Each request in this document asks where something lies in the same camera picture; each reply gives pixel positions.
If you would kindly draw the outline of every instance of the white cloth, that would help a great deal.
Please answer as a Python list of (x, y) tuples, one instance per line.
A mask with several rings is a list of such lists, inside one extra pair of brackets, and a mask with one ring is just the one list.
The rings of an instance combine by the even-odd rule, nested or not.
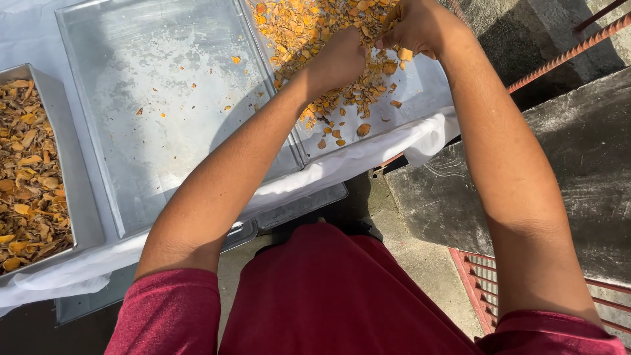
[[(77, 2), (9, 0), (3, 3), (0, 69), (31, 63), (63, 81), (107, 240), (103, 246), (37, 273), (16, 274), (0, 287), (0, 316), (25, 303), (97, 292), (107, 285), (112, 271), (138, 262), (147, 237), (145, 233), (118, 240), (98, 166), (94, 154), (90, 153), (90, 138), (54, 16), (55, 9)], [(251, 219), (261, 212), (346, 181), (403, 151), (414, 166), (420, 166), (458, 134), (454, 109), (445, 107), (425, 119), (322, 156), (302, 171), (261, 186), (239, 220)]]

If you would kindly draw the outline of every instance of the aluminum tray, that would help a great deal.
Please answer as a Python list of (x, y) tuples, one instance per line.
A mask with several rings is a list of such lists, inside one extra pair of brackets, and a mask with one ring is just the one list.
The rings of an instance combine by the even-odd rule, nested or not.
[(105, 241), (64, 85), (30, 64), (0, 71), (0, 83), (16, 79), (33, 79), (52, 126), (66, 190), (74, 247), (0, 276), (0, 286), (14, 274), (31, 274), (43, 270), (62, 258), (69, 258), (72, 254), (101, 245)]
[[(92, 0), (56, 15), (118, 235), (145, 232), (269, 100), (265, 64), (232, 0)], [(304, 166), (295, 145), (290, 135), (265, 181)]]
[[(258, 31), (251, 8), (247, 3), (248, 1), (251, 1), (252, 4), (256, 4), (261, 0), (239, 0), (239, 2), (247, 19), (248, 27), (256, 40), (257, 47), (263, 58), (265, 70), (268, 76), (273, 78), (274, 67), (270, 64), (269, 59), (274, 56), (275, 43)], [(375, 56), (377, 52), (378, 51), (374, 49), (372, 55)], [(398, 61), (396, 52), (388, 51), (387, 55), (389, 58)], [(342, 147), (337, 146), (337, 144), (335, 144), (337, 138), (327, 135), (327, 137), (325, 137), (326, 148), (319, 149), (317, 144), (322, 139), (322, 131), (326, 127), (326, 124), (322, 121), (318, 121), (314, 128), (307, 129), (306, 121), (296, 123), (295, 130), (299, 142), (298, 148), (300, 149), (300, 155), (305, 165), (327, 153), (344, 149), (360, 140), (370, 139), (372, 136), (391, 131), (406, 123), (427, 117), (443, 107), (453, 105), (449, 83), (447, 82), (447, 77), (445, 76), (442, 66), (438, 61), (431, 60), (426, 56), (415, 56), (412, 62), (406, 63), (406, 69), (404, 71), (397, 69), (395, 74), (391, 76), (384, 75), (384, 79), (386, 86), (395, 83), (398, 87), (394, 93), (384, 93), (377, 103), (369, 106), (371, 111), (369, 118), (361, 119), (360, 115), (357, 114), (357, 107), (355, 105), (344, 106), (342, 104), (345, 100), (343, 97), (340, 100), (341, 103), (338, 108), (333, 111), (330, 116), (327, 116), (327, 119), (336, 123), (334, 129), (340, 130), (342, 139), (346, 141), (346, 145)], [(390, 105), (390, 101), (392, 100), (402, 102), (402, 108), (397, 109)], [(345, 116), (339, 113), (339, 108), (341, 107), (346, 109)], [(339, 122), (345, 122), (345, 125), (337, 125)], [(369, 123), (371, 125), (370, 133), (364, 138), (358, 137), (356, 133), (357, 128), (362, 123)]]

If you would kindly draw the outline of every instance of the person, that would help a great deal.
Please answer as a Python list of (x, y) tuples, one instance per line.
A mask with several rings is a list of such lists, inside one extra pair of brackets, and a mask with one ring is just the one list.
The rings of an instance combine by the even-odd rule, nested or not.
[(317, 223), (245, 266), (218, 349), (216, 273), (227, 230), (303, 109), (362, 73), (366, 52), (350, 26), (167, 203), (106, 354), (624, 354), (587, 290), (550, 164), (471, 30), (434, 0), (400, 0), (384, 28), (376, 48), (430, 56), (449, 80), (495, 250), (495, 333), (471, 341), (382, 243)]

